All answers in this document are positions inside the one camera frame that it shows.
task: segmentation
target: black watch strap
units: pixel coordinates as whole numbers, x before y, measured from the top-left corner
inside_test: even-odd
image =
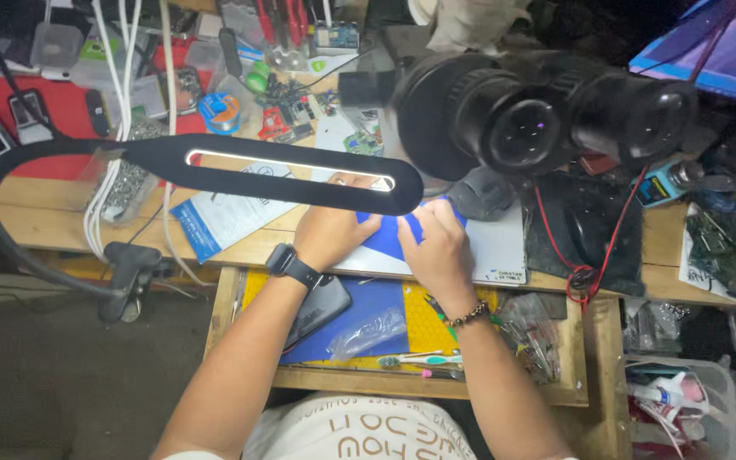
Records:
[[[294,257],[289,266],[285,268],[285,274],[306,285],[308,290],[316,288],[323,277],[317,270],[305,265],[297,257]]]

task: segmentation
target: red wire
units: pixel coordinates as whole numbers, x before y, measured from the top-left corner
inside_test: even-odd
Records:
[[[553,245],[553,249],[555,249],[555,254],[558,256],[559,259],[561,259],[562,262],[564,262],[565,265],[567,265],[569,268],[572,269],[572,273],[570,273],[570,276],[567,277],[567,298],[572,300],[573,302],[581,305],[581,311],[583,313],[587,312],[587,306],[589,304],[589,301],[595,298],[595,295],[598,294],[598,290],[600,290],[601,287],[601,279],[604,277],[604,271],[607,269],[607,264],[609,264],[609,257],[612,255],[612,249],[615,246],[615,239],[618,238],[618,232],[621,230],[621,224],[623,223],[624,217],[627,215],[627,210],[629,209],[629,205],[632,202],[632,199],[635,197],[635,193],[638,191],[638,187],[641,183],[641,181],[644,179],[644,176],[646,175],[646,172],[649,170],[649,165],[644,166],[644,168],[640,171],[640,174],[638,175],[638,179],[635,180],[635,185],[632,187],[632,192],[629,194],[629,197],[627,198],[627,202],[624,203],[623,210],[621,210],[621,216],[618,218],[618,222],[615,224],[615,230],[612,232],[612,238],[609,239],[609,246],[607,247],[607,255],[604,256],[604,263],[601,265],[600,270],[596,270],[595,268],[582,264],[582,265],[575,265],[570,263],[567,259],[562,256],[561,251],[558,250],[558,245],[555,243],[555,238],[553,237],[553,233],[549,230],[549,223],[547,222],[547,214],[544,211],[544,202],[541,200],[541,192],[538,189],[538,186],[536,185],[534,188],[536,190],[536,198],[538,201],[538,209],[541,212],[541,220],[544,221],[544,228],[547,230],[547,236],[549,236],[549,242]],[[596,273],[595,276],[595,282],[589,285],[589,287],[586,289],[586,294],[582,299],[576,299],[572,296],[572,293],[570,292],[570,282],[572,281],[572,277],[576,275],[578,272],[582,271],[592,271]]]

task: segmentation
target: blue mat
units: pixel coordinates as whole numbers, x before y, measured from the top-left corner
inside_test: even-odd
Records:
[[[314,331],[311,336],[298,343],[289,353],[284,354],[280,358],[280,364],[329,359],[331,353],[326,351],[325,348],[328,347],[334,336],[355,324],[365,324],[375,315],[388,308],[397,309],[402,316],[405,316],[402,282],[378,279],[360,286],[358,283],[364,280],[364,277],[339,277],[339,279],[348,293],[351,294],[351,306],[328,324]],[[408,336],[402,334],[385,340],[357,356],[380,356],[383,354],[407,353],[408,351]]]

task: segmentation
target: white t-shirt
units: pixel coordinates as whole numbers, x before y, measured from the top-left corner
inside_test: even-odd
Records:
[[[427,401],[322,394],[262,413],[243,460],[369,457],[475,460],[465,434]],[[181,452],[166,460],[218,460]]]

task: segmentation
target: blue sheet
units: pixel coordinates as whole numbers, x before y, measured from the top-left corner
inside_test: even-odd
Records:
[[[339,277],[339,279],[348,293],[351,294],[351,306],[298,343],[289,353],[284,354],[280,358],[280,364],[329,359],[331,353],[326,351],[325,348],[328,347],[331,339],[343,329],[350,328],[354,324],[362,325],[377,313],[388,308],[395,308],[403,316],[405,315],[402,282],[378,279],[360,286],[358,283],[364,280],[364,277]],[[408,336],[402,334],[365,350],[357,356],[407,353],[409,350]]]
[[[460,216],[459,213],[456,212],[455,208],[453,209],[453,214],[455,214],[456,218],[459,219],[459,222],[462,223],[463,227],[467,225],[468,220]],[[360,223],[365,222],[369,216],[371,215],[368,213],[356,213],[356,221]],[[411,226],[411,232],[414,234],[416,242],[422,243],[422,227],[419,225],[419,220],[417,220],[413,214],[406,214],[405,220],[407,220],[408,224]],[[378,250],[379,252],[391,257],[405,260],[403,247],[400,246],[399,239],[397,238],[398,231],[399,226],[397,225],[396,216],[383,215],[382,227],[379,228],[377,233],[374,233],[371,237],[365,240],[362,245],[373,250]]]

